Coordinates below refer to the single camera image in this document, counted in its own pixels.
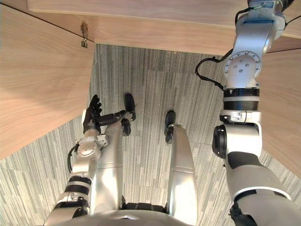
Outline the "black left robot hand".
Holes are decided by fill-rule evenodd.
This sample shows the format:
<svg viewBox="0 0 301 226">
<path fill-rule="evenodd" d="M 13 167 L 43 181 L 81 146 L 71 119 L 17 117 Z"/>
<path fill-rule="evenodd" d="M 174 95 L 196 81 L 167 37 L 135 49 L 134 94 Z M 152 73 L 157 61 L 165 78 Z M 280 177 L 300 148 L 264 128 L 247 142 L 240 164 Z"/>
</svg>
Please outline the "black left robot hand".
<svg viewBox="0 0 301 226">
<path fill-rule="evenodd" d="M 90 101 L 89 107 L 84 113 L 84 120 L 82 123 L 83 134 L 85 134 L 89 130 L 96 130 L 98 134 L 100 134 L 101 126 L 111 125 L 122 119 L 126 114 L 125 110 L 121 110 L 117 113 L 111 113 L 101 116 L 101 106 L 102 104 L 98 95 L 94 95 Z"/>
</svg>

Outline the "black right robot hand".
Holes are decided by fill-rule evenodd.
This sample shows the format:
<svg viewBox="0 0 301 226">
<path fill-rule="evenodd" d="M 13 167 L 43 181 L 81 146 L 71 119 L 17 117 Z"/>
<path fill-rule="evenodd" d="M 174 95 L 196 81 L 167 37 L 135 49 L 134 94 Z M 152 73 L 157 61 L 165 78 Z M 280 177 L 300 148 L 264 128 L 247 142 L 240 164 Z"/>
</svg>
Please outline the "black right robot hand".
<svg viewBox="0 0 301 226">
<path fill-rule="evenodd" d="M 282 2 L 282 12 L 286 10 L 294 2 L 294 0 L 281 0 Z"/>
</svg>

